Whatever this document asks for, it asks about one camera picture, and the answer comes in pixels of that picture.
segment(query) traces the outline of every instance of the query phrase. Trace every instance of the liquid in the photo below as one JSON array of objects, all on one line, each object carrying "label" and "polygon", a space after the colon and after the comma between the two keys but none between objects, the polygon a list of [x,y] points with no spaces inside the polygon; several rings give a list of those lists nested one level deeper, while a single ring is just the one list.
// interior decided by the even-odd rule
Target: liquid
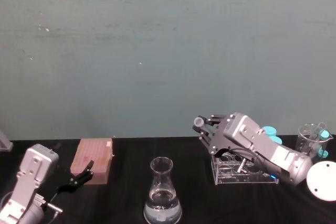
[{"label": "liquid", "polygon": [[181,218],[182,208],[175,194],[159,190],[150,192],[143,214],[150,224],[175,224]]}]

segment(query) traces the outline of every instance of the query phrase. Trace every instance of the glass flask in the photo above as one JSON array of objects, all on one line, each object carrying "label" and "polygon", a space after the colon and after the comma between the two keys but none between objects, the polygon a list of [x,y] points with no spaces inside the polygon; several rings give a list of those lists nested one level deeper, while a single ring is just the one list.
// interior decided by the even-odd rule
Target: glass flask
[{"label": "glass flask", "polygon": [[170,178],[173,161],[156,157],[151,162],[153,182],[143,209],[149,224],[175,224],[182,215],[180,201]]}]

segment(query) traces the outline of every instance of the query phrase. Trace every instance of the teal wall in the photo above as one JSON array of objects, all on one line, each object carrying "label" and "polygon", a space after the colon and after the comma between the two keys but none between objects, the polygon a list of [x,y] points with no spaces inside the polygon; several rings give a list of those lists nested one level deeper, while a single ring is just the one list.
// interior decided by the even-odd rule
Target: teal wall
[{"label": "teal wall", "polygon": [[335,54],[335,0],[0,0],[0,129],[190,136],[242,112],[333,131]]}]

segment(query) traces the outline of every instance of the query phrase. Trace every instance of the black tablecloth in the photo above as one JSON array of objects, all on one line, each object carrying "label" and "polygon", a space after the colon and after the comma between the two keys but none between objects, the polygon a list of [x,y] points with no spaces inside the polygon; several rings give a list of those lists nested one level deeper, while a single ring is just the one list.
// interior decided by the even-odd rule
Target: black tablecloth
[{"label": "black tablecloth", "polygon": [[[282,136],[294,147],[295,136]],[[55,147],[59,165],[70,167],[79,140],[16,141],[11,153],[0,153],[0,196],[11,191],[25,150],[35,143]],[[336,161],[336,144],[328,145],[328,159]],[[113,142],[115,157],[107,185],[89,185],[74,194],[61,194],[53,203],[64,210],[57,223],[145,223],[143,206],[152,181],[152,158],[167,156],[174,162],[172,181],[183,216],[179,223],[336,223],[336,203],[314,198],[304,183],[217,185],[210,156],[196,137],[137,138]],[[47,223],[51,211],[46,213]]]}]

